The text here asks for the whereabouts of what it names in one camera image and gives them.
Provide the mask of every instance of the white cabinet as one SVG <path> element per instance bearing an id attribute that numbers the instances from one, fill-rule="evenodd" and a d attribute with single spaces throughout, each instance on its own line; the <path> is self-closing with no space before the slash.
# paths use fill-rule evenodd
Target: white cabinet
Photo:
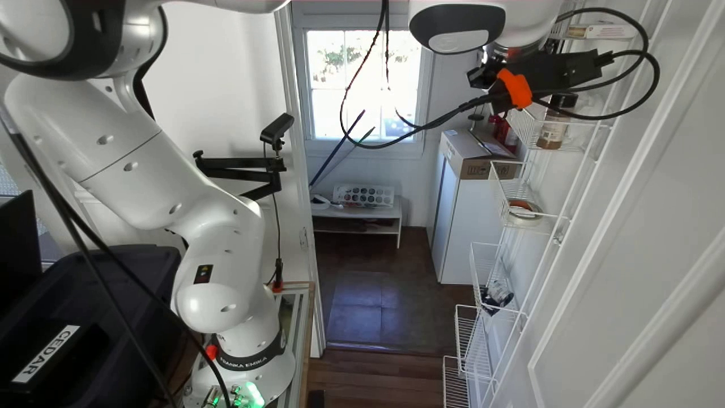
<path id="1" fill-rule="evenodd" d="M 439 284 L 469 285 L 469 247 L 497 241 L 502 234 L 497 214 L 497 183 L 487 178 L 486 150 L 464 133 L 443 133 L 437 158 L 437 206 L 430 229 L 430 253 Z"/>

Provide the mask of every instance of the bottle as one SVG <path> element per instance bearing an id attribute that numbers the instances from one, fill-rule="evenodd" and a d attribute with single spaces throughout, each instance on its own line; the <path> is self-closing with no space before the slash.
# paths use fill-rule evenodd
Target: bottle
<path id="1" fill-rule="evenodd" d="M 575 107 L 575 99 L 578 96 L 553 96 L 552 107 L 571 112 Z M 567 139 L 571 119 L 556 110 L 549 110 L 547 113 L 544 127 L 537 139 L 540 150 L 560 150 Z"/>
<path id="2" fill-rule="evenodd" d="M 502 116 L 490 116 L 492 136 L 511 151 L 518 155 L 519 139 L 512 131 L 511 122 Z"/>

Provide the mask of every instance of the white door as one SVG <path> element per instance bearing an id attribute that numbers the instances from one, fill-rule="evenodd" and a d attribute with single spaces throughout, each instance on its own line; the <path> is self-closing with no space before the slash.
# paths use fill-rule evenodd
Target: white door
<path id="1" fill-rule="evenodd" d="M 659 8 L 659 91 L 618 120 L 494 405 L 725 401 L 725 2 Z"/>

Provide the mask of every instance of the white wire basket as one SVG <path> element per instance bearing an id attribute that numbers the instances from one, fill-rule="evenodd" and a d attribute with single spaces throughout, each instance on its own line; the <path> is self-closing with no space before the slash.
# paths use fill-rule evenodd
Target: white wire basket
<path id="1" fill-rule="evenodd" d="M 395 206 L 392 185 L 373 185 L 373 183 L 339 183 L 334 190 L 335 204 L 347 206 Z"/>

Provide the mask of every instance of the cord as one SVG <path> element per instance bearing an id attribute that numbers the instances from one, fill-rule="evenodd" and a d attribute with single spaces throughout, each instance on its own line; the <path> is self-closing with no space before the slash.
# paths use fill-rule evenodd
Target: cord
<path id="1" fill-rule="evenodd" d="M 320 170 L 315 172 L 310 188 L 320 181 L 323 172 L 332 166 L 332 161 L 335 158 L 339 150 L 347 142 L 347 139 L 340 139 L 339 145 L 334 148 L 332 155 L 327 155 L 325 164 L 320 166 Z"/>
<path id="2" fill-rule="evenodd" d="M 354 125 L 350 127 L 350 131 L 354 131 L 354 130 L 358 127 L 364 113 L 365 113 L 365 112 L 361 112 L 361 113 L 357 116 L 357 120 L 354 120 Z M 317 180 L 323 178 L 323 172 L 327 170 L 327 166 L 332 166 L 334 156 L 335 156 L 339 150 L 344 145 L 344 140 L 347 140 L 347 139 L 340 139 L 339 145 L 334 148 L 334 151 L 327 155 L 325 164 L 317 167 L 317 172 L 315 172 L 315 178 L 313 178 L 313 181 L 310 181 L 310 188 L 317 183 Z"/>
<path id="3" fill-rule="evenodd" d="M 641 38 L 641 52 L 649 52 L 650 49 L 650 38 L 649 38 L 649 31 L 641 27 L 640 21 L 631 19 L 627 14 L 618 11 L 618 9 L 610 9 L 610 8 L 583 8 L 583 9 L 571 9 L 571 11 L 565 11 L 558 15 L 558 22 L 565 22 L 565 21 L 571 21 L 573 15 L 581 15 L 581 14 L 610 14 L 610 15 L 616 15 L 621 21 L 626 21 L 627 26 L 633 26 Z M 591 89 L 604 89 L 604 87 L 610 87 L 610 83 L 616 83 L 621 82 L 623 77 L 627 77 L 640 63 L 643 61 L 643 57 L 640 57 L 631 69 L 626 69 L 621 74 L 616 77 L 610 77 L 606 82 L 598 82 L 598 83 L 590 83 L 590 87 L 578 87 L 578 89 L 570 89 L 571 94 L 581 94 L 581 91 L 591 91 Z"/>
<path id="4" fill-rule="evenodd" d="M 541 107 L 549 107 L 552 112 L 558 112 L 562 116 L 578 119 L 578 120 L 610 120 L 610 119 L 626 116 L 626 113 L 640 110 L 643 102 L 649 102 L 650 96 L 655 94 L 658 83 L 659 83 L 659 63 L 650 52 L 623 49 L 623 52 L 616 52 L 612 57 L 618 60 L 618 57 L 633 57 L 633 55 L 638 55 L 640 60 L 646 60 L 652 65 L 652 82 L 650 82 L 650 89 L 634 104 L 631 104 L 631 107 L 626 107 L 621 112 L 604 113 L 604 116 L 583 116 L 583 113 L 575 113 L 575 112 L 567 112 L 567 110 L 553 107 L 553 104 L 544 102 L 541 97 L 535 99 L 535 102 L 541 104 Z"/>
<path id="5" fill-rule="evenodd" d="M 275 212 L 275 226 L 277 226 L 277 261 L 275 261 L 275 277 L 267 284 L 272 284 L 272 292 L 280 292 L 283 285 L 283 261 L 281 261 L 281 222 L 280 222 L 277 192 L 272 192 L 272 212 Z"/>
<path id="6" fill-rule="evenodd" d="M 126 275 L 128 278 L 131 278 L 152 302 L 154 306 L 170 320 L 174 323 L 178 327 L 182 327 L 189 338 L 192 340 L 196 349 L 202 353 L 202 358 L 206 360 L 206 366 L 211 367 L 213 376 L 219 379 L 219 385 L 225 394 L 225 404 L 232 405 L 232 400 L 230 400 L 230 391 L 225 385 L 225 379 L 219 369 L 219 366 L 206 357 L 206 349 L 205 345 L 196 338 L 196 333 L 187 327 L 187 323 L 174 316 L 134 272 L 131 267 L 115 256 L 115 251 L 84 222 L 84 218 L 80 218 L 76 214 L 76 208 L 64 200 L 64 195 L 52 185 L 52 181 L 47 180 L 47 175 L 44 172 L 44 167 L 38 166 L 38 161 L 35 158 L 33 150 L 27 148 L 26 139 L 11 130 L 7 130 L 7 133 L 11 136 L 14 145 L 18 148 L 20 156 L 27 161 L 27 166 L 37 172 L 37 178 L 41 180 L 41 185 L 46 188 L 47 197 L 54 201 L 54 204 L 62 204 L 64 212 L 70 216 L 70 219 L 92 238 L 92 243 L 103 250 Z"/>
<path id="7" fill-rule="evenodd" d="M 443 127 L 443 125 L 450 122 L 453 116 L 459 116 L 459 113 L 462 113 L 462 112 L 469 112 L 469 110 L 475 110 L 475 107 L 487 104 L 487 102 L 492 102 L 492 99 L 494 99 L 492 96 L 480 96 L 480 97 L 468 99 L 468 102 L 459 104 L 455 110 L 437 116 L 436 120 L 430 120 L 430 122 L 427 122 L 427 125 L 415 125 L 415 122 L 407 120 L 407 125 L 412 127 L 412 130 L 410 130 L 409 133 L 402 133 L 402 136 L 395 139 L 395 140 L 388 140 L 388 142 L 365 145 L 365 142 L 354 140 L 354 139 L 350 139 L 350 142 L 354 142 L 354 145 L 361 148 L 361 150 L 386 150 L 386 148 L 391 148 L 391 145 L 396 145 L 396 142 L 410 139 L 412 133 Z"/>
<path id="8" fill-rule="evenodd" d="M 358 82 L 364 69 L 368 65 L 368 60 L 373 55 L 373 49 L 376 47 L 378 44 L 378 37 L 386 27 L 386 15 L 391 15 L 391 0 L 381 0 L 381 14 L 378 14 L 378 26 L 376 26 L 376 34 L 373 37 L 370 40 L 370 47 L 361 61 L 361 65 L 357 69 L 354 77 L 350 80 L 350 83 L 344 87 L 344 94 L 342 94 L 342 99 L 340 99 L 340 112 L 339 112 L 339 120 L 340 120 L 340 130 L 342 130 L 342 139 L 347 140 L 354 140 L 350 133 L 352 133 L 352 127 L 344 127 L 344 104 L 347 104 L 347 97 L 350 97 L 350 91 L 354 89 L 354 83 Z"/>

